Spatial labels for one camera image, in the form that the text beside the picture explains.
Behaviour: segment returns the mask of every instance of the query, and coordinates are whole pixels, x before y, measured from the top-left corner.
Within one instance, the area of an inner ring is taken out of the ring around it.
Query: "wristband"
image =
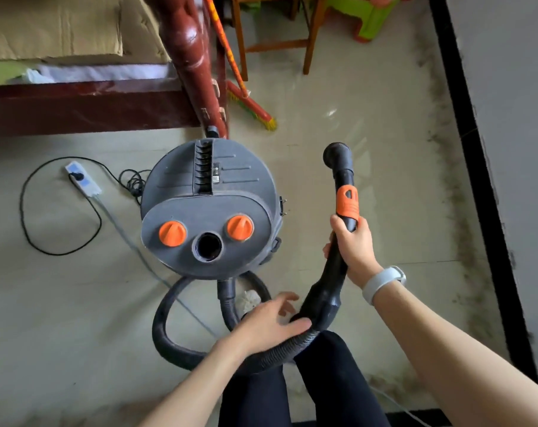
[[[395,265],[386,268],[384,271],[379,272],[368,280],[362,289],[362,296],[368,304],[373,306],[374,304],[372,303],[372,300],[374,299],[376,292],[378,292],[382,286],[393,280],[399,280],[402,285],[406,284],[406,275]]]

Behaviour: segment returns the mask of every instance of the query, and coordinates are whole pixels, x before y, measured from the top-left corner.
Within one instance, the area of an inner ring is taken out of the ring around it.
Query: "black hole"
[[[222,240],[211,232],[203,233],[196,243],[196,252],[204,261],[213,261],[222,252]]]

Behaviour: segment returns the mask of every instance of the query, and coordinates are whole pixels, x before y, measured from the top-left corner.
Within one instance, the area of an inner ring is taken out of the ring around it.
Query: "vacuum cleaner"
[[[166,334],[168,313],[180,293],[194,280],[216,280],[223,320],[229,330],[240,318],[235,309],[236,277],[249,281],[262,302],[271,295],[253,273],[278,250],[283,200],[269,169],[240,143],[207,137],[166,154],[148,176],[141,200],[141,239],[164,265],[181,276],[156,311],[152,339],[168,362],[192,370],[205,352],[174,343]],[[350,148],[330,144],[323,154],[336,185],[336,213],[353,231],[359,217],[358,192]],[[245,359],[237,373],[251,375],[293,359],[326,330],[340,308],[340,290],[347,266],[336,237],[319,281],[312,285],[299,312],[311,328],[276,347]]]

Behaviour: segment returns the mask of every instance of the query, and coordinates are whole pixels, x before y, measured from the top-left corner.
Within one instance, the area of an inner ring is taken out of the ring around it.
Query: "power strip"
[[[89,176],[87,171],[80,163],[75,160],[67,164],[65,170],[71,175],[73,183],[81,189],[81,192],[87,197],[93,197],[95,195],[100,195],[103,191],[101,187],[93,181],[93,178]]]

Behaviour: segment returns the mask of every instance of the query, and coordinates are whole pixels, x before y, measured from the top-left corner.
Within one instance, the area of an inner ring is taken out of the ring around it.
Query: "orange dial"
[[[245,241],[253,234],[253,222],[244,214],[233,216],[227,222],[227,234],[236,241]]]
[[[159,229],[162,244],[168,247],[178,247],[186,240],[186,228],[174,220],[164,223]]]

